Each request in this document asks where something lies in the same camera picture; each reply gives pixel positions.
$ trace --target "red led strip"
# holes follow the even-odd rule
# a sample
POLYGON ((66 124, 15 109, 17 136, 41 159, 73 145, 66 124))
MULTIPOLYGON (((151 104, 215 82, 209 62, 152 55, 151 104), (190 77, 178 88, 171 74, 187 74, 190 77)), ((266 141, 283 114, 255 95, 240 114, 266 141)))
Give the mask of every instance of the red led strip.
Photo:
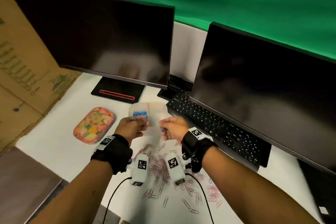
POLYGON ((128 99, 128 100, 135 100, 135 97, 120 94, 120 93, 117 93, 117 92, 108 91, 108 90, 99 90, 99 93, 106 94, 106 95, 111 95, 111 96, 118 97, 118 98, 125 98, 125 99, 128 99))

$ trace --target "white wall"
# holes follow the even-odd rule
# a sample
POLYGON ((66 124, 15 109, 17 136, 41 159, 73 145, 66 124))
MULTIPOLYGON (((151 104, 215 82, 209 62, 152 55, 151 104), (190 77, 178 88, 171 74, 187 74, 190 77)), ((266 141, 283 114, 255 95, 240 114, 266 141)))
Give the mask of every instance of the white wall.
POLYGON ((174 23, 170 74, 194 82, 206 36, 206 31, 174 23))

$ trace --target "monitor screen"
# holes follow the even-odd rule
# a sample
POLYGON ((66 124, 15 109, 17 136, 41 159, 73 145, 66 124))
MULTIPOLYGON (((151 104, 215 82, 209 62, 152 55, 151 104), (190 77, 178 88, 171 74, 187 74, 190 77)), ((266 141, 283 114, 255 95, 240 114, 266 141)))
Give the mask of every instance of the monitor screen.
POLYGON ((191 100, 336 172, 334 62, 212 23, 191 100))
POLYGON ((165 88, 174 7, 125 0, 15 0, 58 65, 165 88))

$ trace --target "right hand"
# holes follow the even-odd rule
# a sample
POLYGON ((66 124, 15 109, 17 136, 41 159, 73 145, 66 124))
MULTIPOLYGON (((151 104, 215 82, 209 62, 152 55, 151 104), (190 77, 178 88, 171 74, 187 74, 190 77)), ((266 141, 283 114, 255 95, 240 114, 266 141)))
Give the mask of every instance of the right hand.
POLYGON ((181 141, 189 129, 189 125, 182 117, 169 117, 159 121, 159 125, 165 128, 163 140, 176 140, 179 145, 181 145, 181 141))

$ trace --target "forearm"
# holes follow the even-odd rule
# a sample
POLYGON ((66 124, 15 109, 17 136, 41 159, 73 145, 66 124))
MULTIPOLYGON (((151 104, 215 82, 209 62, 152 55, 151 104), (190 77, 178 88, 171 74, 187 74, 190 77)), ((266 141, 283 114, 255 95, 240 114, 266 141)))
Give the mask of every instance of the forearm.
POLYGON ((215 147, 202 166, 245 224, 316 224, 317 221, 273 183, 215 147))
POLYGON ((112 174, 112 168, 108 162, 90 161, 84 170, 30 223, 91 224, 112 174))

